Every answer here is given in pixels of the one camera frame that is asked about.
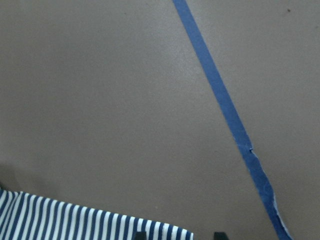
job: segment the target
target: blue painter's tape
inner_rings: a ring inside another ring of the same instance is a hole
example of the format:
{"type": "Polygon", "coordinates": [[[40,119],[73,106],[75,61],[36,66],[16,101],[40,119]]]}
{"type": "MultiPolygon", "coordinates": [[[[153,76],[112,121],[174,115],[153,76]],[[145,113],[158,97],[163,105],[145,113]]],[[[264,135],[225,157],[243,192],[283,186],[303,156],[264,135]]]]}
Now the blue painter's tape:
{"type": "Polygon", "coordinates": [[[185,0],[172,0],[181,18],[186,33],[193,45],[196,55],[202,65],[205,75],[211,85],[214,95],[220,105],[225,120],[232,132],[233,138],[251,174],[264,207],[280,240],[292,240],[285,224],[281,220],[273,188],[253,152],[252,143],[242,124],[237,110],[217,70],[207,45],[197,27],[185,0]]]}

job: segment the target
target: concrete floor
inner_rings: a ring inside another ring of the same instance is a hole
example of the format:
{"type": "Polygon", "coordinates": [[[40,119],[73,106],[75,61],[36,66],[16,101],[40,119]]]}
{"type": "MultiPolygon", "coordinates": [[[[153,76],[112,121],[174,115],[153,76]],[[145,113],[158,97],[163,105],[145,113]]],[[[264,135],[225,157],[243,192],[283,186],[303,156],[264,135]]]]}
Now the concrete floor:
{"type": "MultiPolygon", "coordinates": [[[[295,239],[320,236],[320,1],[188,0],[295,239]]],[[[277,239],[170,0],[0,3],[0,182],[277,239]]]]}

